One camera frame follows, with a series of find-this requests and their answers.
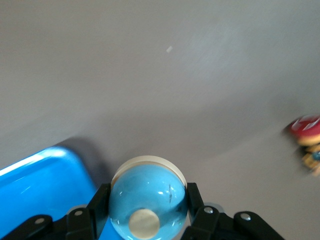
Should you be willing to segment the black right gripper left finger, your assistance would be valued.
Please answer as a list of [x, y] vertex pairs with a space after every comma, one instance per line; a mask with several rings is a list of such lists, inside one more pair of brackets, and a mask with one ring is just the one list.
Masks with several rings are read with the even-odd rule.
[[86, 207], [78, 207], [54, 221], [50, 215], [32, 216], [3, 240], [97, 240], [109, 216], [111, 185], [102, 184]]

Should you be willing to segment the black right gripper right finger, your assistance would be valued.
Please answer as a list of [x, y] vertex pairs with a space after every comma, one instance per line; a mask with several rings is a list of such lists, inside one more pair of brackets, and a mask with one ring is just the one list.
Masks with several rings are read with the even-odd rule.
[[183, 240], [282, 240], [283, 237], [258, 214], [240, 211], [229, 217], [205, 205], [196, 183], [186, 189], [190, 225]]

